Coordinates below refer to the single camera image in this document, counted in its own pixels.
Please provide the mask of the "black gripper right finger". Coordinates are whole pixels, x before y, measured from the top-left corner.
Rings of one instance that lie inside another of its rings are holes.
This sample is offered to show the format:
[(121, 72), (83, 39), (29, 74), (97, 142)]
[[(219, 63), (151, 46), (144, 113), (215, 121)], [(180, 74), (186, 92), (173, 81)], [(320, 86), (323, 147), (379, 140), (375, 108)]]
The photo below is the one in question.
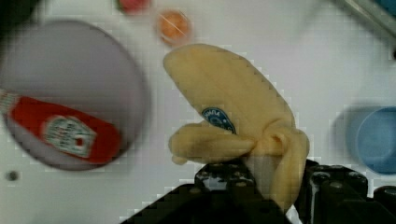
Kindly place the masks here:
[(303, 224), (396, 224), (394, 186), (368, 196), (368, 179), (342, 165), (307, 160), (294, 206)]

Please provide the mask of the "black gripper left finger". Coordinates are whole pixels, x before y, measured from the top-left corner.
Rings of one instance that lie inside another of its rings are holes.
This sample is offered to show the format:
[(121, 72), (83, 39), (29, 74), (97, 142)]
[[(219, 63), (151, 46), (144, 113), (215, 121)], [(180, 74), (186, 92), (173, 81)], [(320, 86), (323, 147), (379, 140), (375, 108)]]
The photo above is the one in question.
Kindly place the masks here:
[(240, 160), (207, 164), (192, 184), (173, 189), (121, 224), (291, 224)]

